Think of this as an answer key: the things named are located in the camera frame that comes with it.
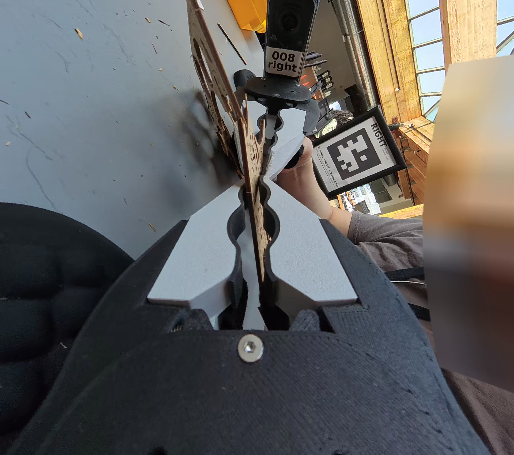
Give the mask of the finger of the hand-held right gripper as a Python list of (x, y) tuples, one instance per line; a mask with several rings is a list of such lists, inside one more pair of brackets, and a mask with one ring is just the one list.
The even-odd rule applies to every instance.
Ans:
[(305, 117), (306, 112), (297, 108), (278, 112), (263, 167), (263, 176), (269, 180), (275, 180), (299, 151), (305, 138)]
[(235, 147), (241, 171), (246, 171), (247, 137), (251, 132), (251, 121), (248, 114), (248, 99), (246, 91), (236, 91), (235, 98), (239, 109), (235, 112)]

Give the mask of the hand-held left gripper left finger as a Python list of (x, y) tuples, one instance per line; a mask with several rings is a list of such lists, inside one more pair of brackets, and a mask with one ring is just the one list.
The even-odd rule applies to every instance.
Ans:
[(203, 310), (215, 330), (220, 315), (238, 302), (245, 230), (244, 182), (238, 182), (186, 221), (153, 287), (151, 304)]

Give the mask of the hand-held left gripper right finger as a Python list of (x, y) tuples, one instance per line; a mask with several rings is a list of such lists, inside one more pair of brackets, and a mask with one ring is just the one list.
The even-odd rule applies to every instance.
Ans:
[(323, 221), (268, 177), (260, 178), (265, 232), (260, 314), (267, 330), (288, 330), (303, 310), (354, 305), (357, 293)]

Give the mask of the wooden parts sheet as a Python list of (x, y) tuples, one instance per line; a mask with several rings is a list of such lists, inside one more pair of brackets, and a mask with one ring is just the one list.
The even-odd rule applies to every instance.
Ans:
[(263, 173), (265, 119), (259, 121), (258, 134), (248, 133), (246, 171), (241, 171), (235, 147), (235, 112), (239, 109), (235, 92), (210, 35), (202, 9), (196, 0), (186, 0), (192, 59), (207, 102), (209, 116), (224, 153), (235, 164), (237, 174), (244, 178), (246, 205), (254, 242), (259, 285), (265, 281), (265, 250), (269, 237), (264, 226), (260, 200), (260, 177)]

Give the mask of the person's right forearm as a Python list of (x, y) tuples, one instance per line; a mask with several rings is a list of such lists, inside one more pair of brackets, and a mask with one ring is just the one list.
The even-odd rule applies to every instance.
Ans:
[(300, 196), (297, 200), (320, 219), (327, 220), (332, 226), (336, 227), (339, 232), (350, 239), (353, 213), (333, 207), (316, 181), (310, 184), (302, 184), (300, 187)]

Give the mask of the person's right hand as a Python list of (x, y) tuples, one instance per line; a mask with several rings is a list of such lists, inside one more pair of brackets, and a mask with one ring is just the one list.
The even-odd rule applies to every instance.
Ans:
[(330, 204), (320, 189), (312, 165), (312, 141), (305, 137), (302, 143), (303, 152), (298, 162), (291, 168), (283, 169), (276, 181), (285, 190), (310, 211), (320, 218), (326, 217)]

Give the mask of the black framed marker sign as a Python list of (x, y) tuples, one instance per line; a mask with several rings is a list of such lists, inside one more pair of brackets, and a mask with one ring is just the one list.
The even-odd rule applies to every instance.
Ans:
[(330, 200), (407, 168), (379, 105), (312, 142), (317, 181)]

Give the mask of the thin dark wooden stick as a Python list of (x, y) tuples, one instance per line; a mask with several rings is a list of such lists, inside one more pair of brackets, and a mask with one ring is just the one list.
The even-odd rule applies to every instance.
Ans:
[(239, 59), (242, 61), (242, 63), (246, 66), (247, 65), (247, 62), (245, 60), (245, 58), (242, 56), (242, 54), (240, 53), (240, 51), (238, 50), (238, 48), (236, 47), (236, 45), (234, 44), (234, 42), (231, 40), (231, 38), (229, 37), (229, 35), (227, 34), (227, 32), (225, 31), (225, 29), (222, 27), (222, 25), (220, 23), (217, 23), (217, 26), (218, 28), (220, 29), (220, 31), (222, 32), (223, 36), (226, 38), (226, 40), (228, 41), (229, 45), (233, 48), (233, 50), (235, 51), (235, 53), (237, 54), (237, 56), (239, 57)]

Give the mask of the wooden cabinet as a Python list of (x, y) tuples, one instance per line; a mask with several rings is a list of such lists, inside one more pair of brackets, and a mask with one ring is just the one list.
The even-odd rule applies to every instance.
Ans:
[(400, 124), (393, 131), (396, 144), (407, 165), (398, 172), (399, 186), (403, 196), (414, 205), (425, 200), (425, 183), (429, 151), (433, 139), (434, 123), (418, 116)]

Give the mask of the silver ventilation duct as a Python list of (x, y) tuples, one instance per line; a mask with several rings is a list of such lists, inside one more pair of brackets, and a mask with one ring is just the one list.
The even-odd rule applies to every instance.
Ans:
[(357, 0), (331, 0), (346, 43), (350, 66), (363, 106), (368, 110), (379, 105), (374, 74), (369, 58)]

